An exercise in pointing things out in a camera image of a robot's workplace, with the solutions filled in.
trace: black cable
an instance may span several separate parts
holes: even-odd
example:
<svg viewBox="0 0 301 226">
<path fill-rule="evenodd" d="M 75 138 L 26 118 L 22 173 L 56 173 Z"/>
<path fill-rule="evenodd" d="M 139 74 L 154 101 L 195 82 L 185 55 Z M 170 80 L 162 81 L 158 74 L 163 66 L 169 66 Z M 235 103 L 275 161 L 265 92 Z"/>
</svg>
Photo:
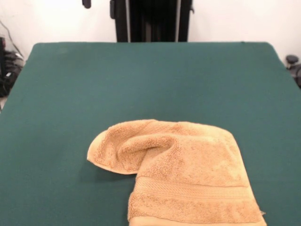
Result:
<svg viewBox="0 0 301 226">
<path fill-rule="evenodd" d="M 4 25 L 4 23 L 3 23 L 1 20 L 0 20 L 0 24 L 1 24 L 1 25 L 5 28 L 5 30 L 8 32 L 8 37 L 9 37 L 11 43 L 13 44 L 13 46 L 15 47 L 15 49 L 17 50 L 17 52 L 18 52 L 22 57 L 24 57 L 24 56 L 22 55 L 21 51 L 19 50 L 19 48 L 14 44 L 14 41 L 13 41 L 11 35 L 10 35 L 10 31 L 9 31 L 8 27 L 6 27 L 6 26 Z"/>
</svg>

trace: white wall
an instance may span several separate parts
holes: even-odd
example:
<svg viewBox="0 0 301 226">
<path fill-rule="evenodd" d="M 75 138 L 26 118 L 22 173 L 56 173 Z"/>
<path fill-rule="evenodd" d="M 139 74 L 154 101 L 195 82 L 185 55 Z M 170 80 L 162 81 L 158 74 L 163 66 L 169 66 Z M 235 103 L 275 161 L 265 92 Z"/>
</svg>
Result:
<svg viewBox="0 0 301 226">
<path fill-rule="evenodd" d="M 194 0 L 190 41 L 268 41 L 301 58 L 301 0 Z"/>
<path fill-rule="evenodd" d="M 37 42 L 115 42 L 109 2 L 85 9 L 81 0 L 0 0 L 0 19 L 27 57 Z M 194 0 L 194 8 L 189 41 L 268 41 L 282 60 L 301 57 L 301 0 Z"/>
</svg>

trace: terry cloth towel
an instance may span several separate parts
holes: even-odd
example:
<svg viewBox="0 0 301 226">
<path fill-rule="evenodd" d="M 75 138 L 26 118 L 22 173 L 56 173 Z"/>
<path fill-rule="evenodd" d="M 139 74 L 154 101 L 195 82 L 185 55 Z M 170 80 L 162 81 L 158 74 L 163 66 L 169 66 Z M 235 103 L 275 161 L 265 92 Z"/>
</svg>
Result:
<svg viewBox="0 0 301 226">
<path fill-rule="evenodd" d="M 137 174 L 130 226 L 266 226 L 228 131 L 191 122 L 129 121 L 99 134 L 87 159 Z"/>
</svg>

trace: green table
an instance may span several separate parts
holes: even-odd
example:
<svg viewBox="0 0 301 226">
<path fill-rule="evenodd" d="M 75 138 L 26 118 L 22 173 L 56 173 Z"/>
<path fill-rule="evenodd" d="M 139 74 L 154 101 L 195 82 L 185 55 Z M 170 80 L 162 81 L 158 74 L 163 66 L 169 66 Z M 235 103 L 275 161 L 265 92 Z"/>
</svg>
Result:
<svg viewBox="0 0 301 226">
<path fill-rule="evenodd" d="M 1 226 L 126 226 L 135 175 L 86 161 L 110 125 L 231 131 L 270 226 L 301 222 L 301 93 L 267 43 L 38 44 L 0 115 Z"/>
</svg>

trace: black equipment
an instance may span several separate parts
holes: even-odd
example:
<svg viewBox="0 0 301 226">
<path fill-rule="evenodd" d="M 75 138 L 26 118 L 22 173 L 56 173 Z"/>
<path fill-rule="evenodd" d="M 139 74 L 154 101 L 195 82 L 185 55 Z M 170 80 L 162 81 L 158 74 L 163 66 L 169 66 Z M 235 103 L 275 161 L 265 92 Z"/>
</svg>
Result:
<svg viewBox="0 0 301 226">
<path fill-rule="evenodd" d="M 5 39 L 0 37 L 0 97 L 9 95 L 23 66 L 22 57 L 5 50 Z"/>
<path fill-rule="evenodd" d="M 297 85 L 301 88 L 301 64 L 297 64 L 299 58 L 295 55 L 286 56 L 287 69 L 290 71 Z"/>
<path fill-rule="evenodd" d="M 192 0 L 110 0 L 118 42 L 187 41 L 191 10 Z"/>
</svg>

